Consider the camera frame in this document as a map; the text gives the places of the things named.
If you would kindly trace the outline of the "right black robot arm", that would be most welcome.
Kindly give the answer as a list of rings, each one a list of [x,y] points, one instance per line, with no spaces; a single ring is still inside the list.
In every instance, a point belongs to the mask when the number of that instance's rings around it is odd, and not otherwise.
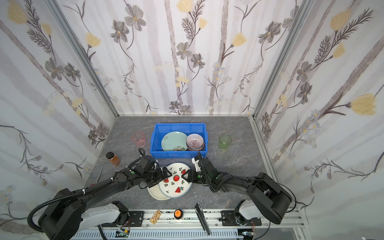
[[[211,192],[235,192],[248,196],[257,209],[271,223],[279,225],[293,202],[293,194],[265,173],[241,177],[218,171],[208,158],[198,154],[192,159],[195,168],[181,178],[189,183],[209,187]]]

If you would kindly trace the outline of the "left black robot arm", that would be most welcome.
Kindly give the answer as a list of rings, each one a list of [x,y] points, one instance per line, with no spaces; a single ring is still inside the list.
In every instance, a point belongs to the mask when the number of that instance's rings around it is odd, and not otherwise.
[[[52,200],[35,207],[29,213],[27,223],[33,230],[45,233],[50,240],[69,240],[85,222],[82,215],[95,204],[141,183],[146,183],[149,188],[172,176],[167,167],[156,167],[156,164],[153,157],[145,155],[93,186],[75,191],[63,189]]]

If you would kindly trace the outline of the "green floral plate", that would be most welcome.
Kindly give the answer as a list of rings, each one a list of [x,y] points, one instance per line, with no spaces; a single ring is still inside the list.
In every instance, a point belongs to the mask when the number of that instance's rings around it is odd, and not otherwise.
[[[182,132],[170,132],[161,142],[163,151],[187,151],[187,135]]]

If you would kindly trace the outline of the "pink glass small plate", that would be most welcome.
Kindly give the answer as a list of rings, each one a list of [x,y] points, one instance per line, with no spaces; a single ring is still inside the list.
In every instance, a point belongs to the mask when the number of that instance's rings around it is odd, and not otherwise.
[[[204,148],[205,141],[199,134],[190,134],[186,138],[186,144],[190,151],[200,151]]]

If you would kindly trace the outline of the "watermelon pattern plate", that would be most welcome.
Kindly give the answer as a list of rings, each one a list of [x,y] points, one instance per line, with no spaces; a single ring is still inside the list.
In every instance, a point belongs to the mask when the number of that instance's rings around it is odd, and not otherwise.
[[[185,195],[192,184],[182,178],[182,175],[190,170],[184,163],[173,163],[167,166],[171,176],[163,180],[160,184],[160,191],[168,198],[174,199]]]

